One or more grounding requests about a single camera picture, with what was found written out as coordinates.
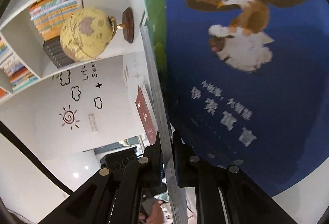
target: silver rivet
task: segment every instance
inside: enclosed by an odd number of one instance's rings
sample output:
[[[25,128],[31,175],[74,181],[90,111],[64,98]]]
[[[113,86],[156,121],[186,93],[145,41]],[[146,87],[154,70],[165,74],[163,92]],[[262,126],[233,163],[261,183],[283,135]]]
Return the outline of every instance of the silver rivet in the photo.
[[[193,156],[190,157],[190,161],[192,163],[198,163],[198,161],[200,161],[200,158],[198,156],[193,155]]]
[[[140,164],[146,164],[148,162],[148,158],[147,157],[141,157],[138,159],[138,162]]]
[[[239,172],[239,168],[235,165],[232,165],[229,167],[228,169],[231,173],[238,173]]]
[[[110,170],[108,168],[102,168],[100,171],[99,171],[99,174],[101,176],[106,176],[110,173]]]

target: yellow globe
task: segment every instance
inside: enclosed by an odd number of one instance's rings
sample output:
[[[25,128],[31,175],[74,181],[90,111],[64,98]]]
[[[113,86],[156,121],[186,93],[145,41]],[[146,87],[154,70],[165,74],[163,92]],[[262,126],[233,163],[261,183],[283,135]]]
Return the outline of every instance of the yellow globe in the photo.
[[[104,11],[83,8],[65,21],[60,32],[60,45],[75,62],[92,60],[106,49],[114,29],[116,27]]]

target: globe stand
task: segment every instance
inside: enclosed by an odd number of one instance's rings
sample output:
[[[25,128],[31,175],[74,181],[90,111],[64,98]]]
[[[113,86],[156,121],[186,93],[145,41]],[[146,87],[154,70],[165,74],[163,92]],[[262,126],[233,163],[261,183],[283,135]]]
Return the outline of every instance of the globe stand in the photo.
[[[117,29],[122,29],[123,37],[128,43],[134,41],[134,16],[131,8],[123,12],[122,23],[117,25]]]

